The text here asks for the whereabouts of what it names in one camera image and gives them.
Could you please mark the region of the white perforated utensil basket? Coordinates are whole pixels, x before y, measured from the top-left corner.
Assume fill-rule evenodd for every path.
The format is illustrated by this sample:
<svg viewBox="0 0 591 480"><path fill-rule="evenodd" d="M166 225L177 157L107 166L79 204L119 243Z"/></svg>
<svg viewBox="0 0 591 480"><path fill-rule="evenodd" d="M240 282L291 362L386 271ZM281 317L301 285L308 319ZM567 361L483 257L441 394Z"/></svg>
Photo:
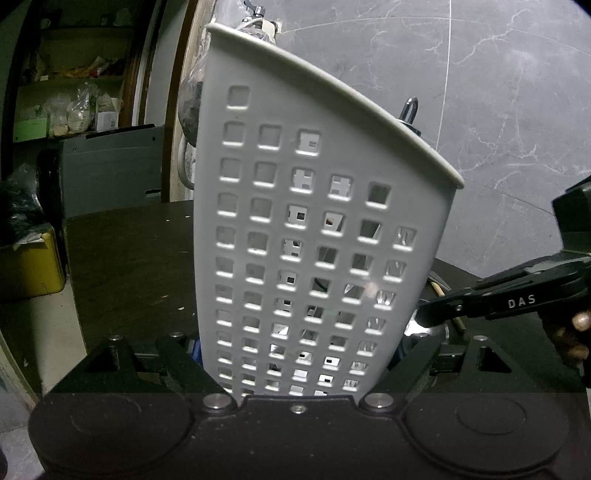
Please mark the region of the white perforated utensil basket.
<svg viewBox="0 0 591 480"><path fill-rule="evenodd" d="M236 399L363 396L417 307L463 179L334 76L207 30L193 204L204 369Z"/></svg>

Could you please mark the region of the grey handled peeler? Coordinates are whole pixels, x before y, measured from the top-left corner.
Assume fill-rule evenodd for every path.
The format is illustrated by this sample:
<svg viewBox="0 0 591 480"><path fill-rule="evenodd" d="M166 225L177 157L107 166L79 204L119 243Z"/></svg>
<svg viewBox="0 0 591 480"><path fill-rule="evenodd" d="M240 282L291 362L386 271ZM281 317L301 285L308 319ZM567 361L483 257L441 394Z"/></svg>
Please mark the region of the grey handled peeler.
<svg viewBox="0 0 591 480"><path fill-rule="evenodd" d="M417 97L409 98L406 103L404 104L399 120L408 127L411 131L413 131L419 137L422 136L422 132L417 129L414 125L415 118L417 116L419 110L419 100Z"/></svg>

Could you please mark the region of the wooden chopstick patterned tip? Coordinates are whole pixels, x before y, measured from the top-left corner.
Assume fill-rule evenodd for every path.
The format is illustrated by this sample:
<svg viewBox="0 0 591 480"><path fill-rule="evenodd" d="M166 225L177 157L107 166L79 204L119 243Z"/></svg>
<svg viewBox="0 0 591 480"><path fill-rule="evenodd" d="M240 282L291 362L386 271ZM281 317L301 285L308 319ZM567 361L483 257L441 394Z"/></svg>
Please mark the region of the wooden chopstick patterned tip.
<svg viewBox="0 0 591 480"><path fill-rule="evenodd" d="M446 292L444 291L442 285L439 284L435 280L430 280L429 284L431 285L431 288L434 290L435 294L437 295L437 299L440 300L440 303L438 304L438 306L440 308L443 308L445 313L450 314L452 312L451 306L448 303L445 303L445 300L447 299L447 297L446 297ZM455 315L453 317L453 323L462 333L467 332L467 326L461 316Z"/></svg>

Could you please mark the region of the yellow bin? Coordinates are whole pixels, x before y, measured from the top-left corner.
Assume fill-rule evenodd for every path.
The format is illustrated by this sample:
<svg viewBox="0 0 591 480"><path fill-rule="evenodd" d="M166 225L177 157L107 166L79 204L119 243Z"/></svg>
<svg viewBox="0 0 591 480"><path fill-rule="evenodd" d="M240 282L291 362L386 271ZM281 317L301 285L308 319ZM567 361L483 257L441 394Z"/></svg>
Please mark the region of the yellow bin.
<svg viewBox="0 0 591 480"><path fill-rule="evenodd" d="M13 245L20 283L28 297L60 292L65 276L54 229L43 224Z"/></svg>

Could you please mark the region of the grey cabinet box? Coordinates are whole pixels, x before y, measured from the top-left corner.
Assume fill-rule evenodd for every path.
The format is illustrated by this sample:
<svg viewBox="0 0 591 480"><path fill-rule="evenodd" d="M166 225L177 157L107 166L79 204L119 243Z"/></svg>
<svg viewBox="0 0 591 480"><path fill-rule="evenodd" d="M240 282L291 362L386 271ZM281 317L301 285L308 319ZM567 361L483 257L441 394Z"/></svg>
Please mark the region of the grey cabinet box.
<svg viewBox="0 0 591 480"><path fill-rule="evenodd" d="M61 193L67 218L161 201L164 129L153 125L63 142Z"/></svg>

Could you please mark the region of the hanging plastic bag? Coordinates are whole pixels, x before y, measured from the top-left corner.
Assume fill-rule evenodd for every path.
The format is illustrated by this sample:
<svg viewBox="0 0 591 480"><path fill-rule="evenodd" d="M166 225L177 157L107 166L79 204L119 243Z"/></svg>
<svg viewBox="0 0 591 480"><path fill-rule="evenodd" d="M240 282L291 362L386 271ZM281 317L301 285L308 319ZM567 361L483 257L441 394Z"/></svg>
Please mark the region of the hanging plastic bag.
<svg viewBox="0 0 591 480"><path fill-rule="evenodd" d="M207 13L200 16L197 30L197 50L190 71L179 86L177 117L184 139L191 147L197 145L199 108L201 103L204 70L209 49L209 34L205 25L221 23L276 45L280 25L266 17L266 7L260 1L212 1Z"/></svg>

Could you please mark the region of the green box on shelf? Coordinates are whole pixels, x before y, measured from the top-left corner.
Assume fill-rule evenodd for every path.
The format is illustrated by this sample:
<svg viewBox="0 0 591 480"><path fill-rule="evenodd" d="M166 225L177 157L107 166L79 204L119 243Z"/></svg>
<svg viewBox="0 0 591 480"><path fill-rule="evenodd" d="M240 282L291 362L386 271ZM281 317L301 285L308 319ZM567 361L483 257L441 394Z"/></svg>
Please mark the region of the green box on shelf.
<svg viewBox="0 0 591 480"><path fill-rule="evenodd" d="M15 143L46 138L48 136L48 119L40 117L21 120L14 124L13 141Z"/></svg>

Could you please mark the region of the dark wooden shelf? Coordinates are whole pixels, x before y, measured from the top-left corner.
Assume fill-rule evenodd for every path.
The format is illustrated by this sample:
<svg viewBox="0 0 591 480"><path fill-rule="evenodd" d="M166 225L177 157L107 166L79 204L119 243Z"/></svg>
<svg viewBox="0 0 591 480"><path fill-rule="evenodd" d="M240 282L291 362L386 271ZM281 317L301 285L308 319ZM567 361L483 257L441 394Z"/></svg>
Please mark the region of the dark wooden shelf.
<svg viewBox="0 0 591 480"><path fill-rule="evenodd" d="M152 1L27 1L12 58L4 120L48 119L48 136L102 129L111 97L117 125L132 123Z"/></svg>

